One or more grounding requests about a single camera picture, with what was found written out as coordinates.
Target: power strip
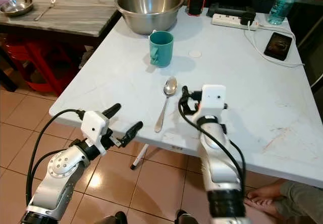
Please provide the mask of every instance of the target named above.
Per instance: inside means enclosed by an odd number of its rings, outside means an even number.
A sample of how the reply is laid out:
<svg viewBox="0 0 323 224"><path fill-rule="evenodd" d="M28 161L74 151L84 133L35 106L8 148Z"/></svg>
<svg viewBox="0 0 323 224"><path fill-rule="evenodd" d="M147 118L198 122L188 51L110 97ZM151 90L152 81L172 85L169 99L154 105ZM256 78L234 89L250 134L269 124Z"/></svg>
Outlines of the power strip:
<svg viewBox="0 0 323 224"><path fill-rule="evenodd" d="M228 27L235 27L239 29L248 30L248 26L241 25L241 19L237 16L226 16L220 14L214 14L212 17L212 24L218 26L228 26ZM259 22L257 19L254 19L252 24L250 25L251 31L256 31L259 27Z"/></svg>

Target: smartphone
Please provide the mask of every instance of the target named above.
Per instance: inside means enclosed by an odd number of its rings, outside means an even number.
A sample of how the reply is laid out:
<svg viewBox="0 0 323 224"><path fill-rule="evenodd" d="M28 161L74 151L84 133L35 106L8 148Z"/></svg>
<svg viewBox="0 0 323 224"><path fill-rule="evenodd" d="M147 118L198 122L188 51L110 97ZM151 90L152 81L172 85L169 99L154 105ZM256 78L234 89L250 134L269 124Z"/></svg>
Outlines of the smartphone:
<svg viewBox="0 0 323 224"><path fill-rule="evenodd" d="M274 32L268 42L264 54L283 61L287 57L291 43L291 37Z"/></svg>

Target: spoon on plate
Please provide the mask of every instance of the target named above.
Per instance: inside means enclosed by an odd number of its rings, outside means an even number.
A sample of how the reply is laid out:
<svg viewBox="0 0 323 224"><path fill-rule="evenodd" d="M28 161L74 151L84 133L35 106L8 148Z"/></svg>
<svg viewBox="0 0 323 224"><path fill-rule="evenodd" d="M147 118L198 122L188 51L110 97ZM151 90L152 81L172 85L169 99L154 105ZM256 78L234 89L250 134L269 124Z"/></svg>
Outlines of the spoon on plate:
<svg viewBox="0 0 323 224"><path fill-rule="evenodd" d="M155 125L155 132L160 132L162 127L163 127L163 122L164 122L164 115L165 115L165 110L166 110L166 105L167 105L167 101L168 98L171 97L172 95L175 94L177 89L177 81L175 77L170 77L167 81L166 84L164 86L164 94L166 95L166 101L165 104L163 106L163 110L160 113L160 116L156 122Z"/></svg>
<svg viewBox="0 0 323 224"><path fill-rule="evenodd" d="M56 0L50 0L50 5L39 16L37 16L34 19L34 21L38 21L40 19L40 17L43 16L43 14L45 14L50 8L53 8L55 5L55 2L56 2Z"/></svg>

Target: table top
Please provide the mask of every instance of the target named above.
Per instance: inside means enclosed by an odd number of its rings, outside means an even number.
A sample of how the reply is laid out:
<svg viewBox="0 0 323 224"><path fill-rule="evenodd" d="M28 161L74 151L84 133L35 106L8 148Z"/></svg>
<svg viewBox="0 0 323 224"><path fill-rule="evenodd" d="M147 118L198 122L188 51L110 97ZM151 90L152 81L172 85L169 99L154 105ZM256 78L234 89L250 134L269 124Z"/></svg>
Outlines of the table top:
<svg viewBox="0 0 323 224"><path fill-rule="evenodd" d="M179 115L181 88L200 90L204 84L227 88L229 108L222 113L228 136L243 151L251 171L323 187L323 125L303 67L285 68L264 60L248 42L248 31L212 25L205 16L179 10L170 29L174 35L171 64L149 63L147 36L132 32L121 18L87 64L51 107L53 116L67 108L103 111L119 102L121 110L109 127L125 133L141 120L137 140L164 149L197 155L198 132ZM265 23L265 15L257 14ZM289 28L288 22L282 24ZM264 51L272 31L258 30L255 40ZM197 50L201 57L192 58ZM287 63L301 63L295 42ZM162 110L163 86L169 76L178 91L169 98L161 132L154 125ZM80 126L73 113L59 122Z"/></svg>
<svg viewBox="0 0 323 224"><path fill-rule="evenodd" d="M33 21L49 1L33 0L33 10L19 17L0 15L0 25L98 37L116 12L114 0L56 0L39 21Z"/></svg>

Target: white cable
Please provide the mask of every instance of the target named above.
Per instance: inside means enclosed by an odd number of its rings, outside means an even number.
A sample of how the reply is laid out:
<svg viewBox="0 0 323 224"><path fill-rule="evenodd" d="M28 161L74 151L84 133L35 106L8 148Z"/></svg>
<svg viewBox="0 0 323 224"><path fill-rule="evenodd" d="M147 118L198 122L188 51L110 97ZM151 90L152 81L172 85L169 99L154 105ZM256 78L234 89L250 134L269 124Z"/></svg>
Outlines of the white cable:
<svg viewBox="0 0 323 224"><path fill-rule="evenodd" d="M296 43L296 36L295 36L295 34L292 31L287 30L284 27L281 27L281 26L265 26L265 25L259 24L259 28L260 29L263 29L263 30L282 31L282 32L285 32L286 34L290 34L290 35L292 35L292 37L293 37L293 39L294 39L294 41Z"/></svg>
<svg viewBox="0 0 323 224"><path fill-rule="evenodd" d="M267 61L271 62L271 63L274 63L274 64L277 64L277 65L280 65L280 66L283 66L283 67L287 67L287 68L295 68L295 67L298 67L298 66L303 66L304 64L288 64L288 63L284 63L284 62L281 62L281 61L275 61L275 60L272 60L272 59L269 59L267 58L259 49L258 47L256 46L256 42L255 42L255 39L254 39L254 33L252 34L251 33L251 30L250 30L250 21L248 21L248 31L249 31L249 35L252 39L252 41L250 41L250 39L247 37L248 41L253 45L253 47L256 49L256 51L264 58L266 59Z"/></svg>
<svg viewBox="0 0 323 224"><path fill-rule="evenodd" d="M318 81L320 81L322 78L323 78L323 74L314 83L312 83L311 88L314 87L314 85L317 84Z"/></svg>

